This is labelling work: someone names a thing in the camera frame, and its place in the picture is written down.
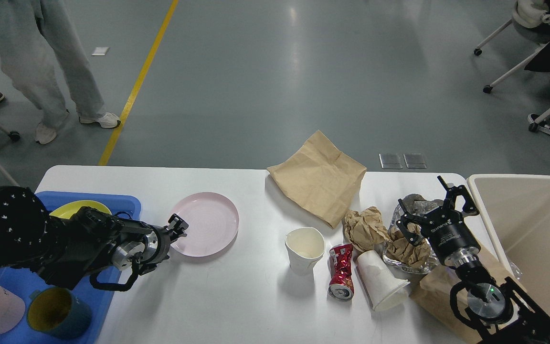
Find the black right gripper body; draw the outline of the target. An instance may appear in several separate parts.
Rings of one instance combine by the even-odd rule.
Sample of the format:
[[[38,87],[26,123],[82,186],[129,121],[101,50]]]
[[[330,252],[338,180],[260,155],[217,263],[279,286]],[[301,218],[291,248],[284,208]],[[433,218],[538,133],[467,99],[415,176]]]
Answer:
[[[460,211],[434,209],[425,214],[428,224],[422,235],[428,239],[439,262],[445,266],[460,266],[465,254],[477,255],[481,246],[464,222]]]

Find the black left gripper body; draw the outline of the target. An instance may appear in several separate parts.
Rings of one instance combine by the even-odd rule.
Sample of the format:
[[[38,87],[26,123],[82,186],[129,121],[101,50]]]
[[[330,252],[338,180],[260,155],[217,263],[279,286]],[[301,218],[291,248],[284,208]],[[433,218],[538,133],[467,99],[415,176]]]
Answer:
[[[150,233],[143,240],[145,248],[140,255],[140,276],[154,271],[160,262],[169,258],[168,251],[172,242],[167,226],[147,225],[147,229]]]

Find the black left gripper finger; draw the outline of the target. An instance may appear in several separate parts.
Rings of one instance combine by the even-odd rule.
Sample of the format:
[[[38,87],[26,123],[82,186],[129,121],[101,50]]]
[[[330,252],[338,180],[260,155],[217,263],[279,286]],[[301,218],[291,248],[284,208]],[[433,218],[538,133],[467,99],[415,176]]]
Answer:
[[[185,234],[187,229],[189,228],[189,224],[177,214],[172,214],[168,222],[168,234]]]

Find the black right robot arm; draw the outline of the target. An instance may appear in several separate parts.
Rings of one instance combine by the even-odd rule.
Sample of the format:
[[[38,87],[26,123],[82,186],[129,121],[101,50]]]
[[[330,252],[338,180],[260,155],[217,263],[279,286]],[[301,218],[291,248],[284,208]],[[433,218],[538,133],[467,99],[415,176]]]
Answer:
[[[449,293],[454,316],[474,329],[483,344],[550,344],[550,316],[511,278],[497,284],[479,259],[481,246],[465,224],[480,213],[464,185],[437,180],[446,191],[443,203],[427,213],[411,213],[399,199],[396,227],[418,246],[428,240],[442,266],[459,282]]]

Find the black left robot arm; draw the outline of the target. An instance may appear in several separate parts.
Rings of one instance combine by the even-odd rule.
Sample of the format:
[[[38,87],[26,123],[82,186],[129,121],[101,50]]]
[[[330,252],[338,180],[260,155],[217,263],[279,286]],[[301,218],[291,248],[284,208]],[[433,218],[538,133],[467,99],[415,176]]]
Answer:
[[[54,217],[29,189],[0,187],[0,268],[27,268],[55,287],[72,290],[88,276],[97,290],[128,291],[188,228],[177,214],[155,226],[87,205]]]

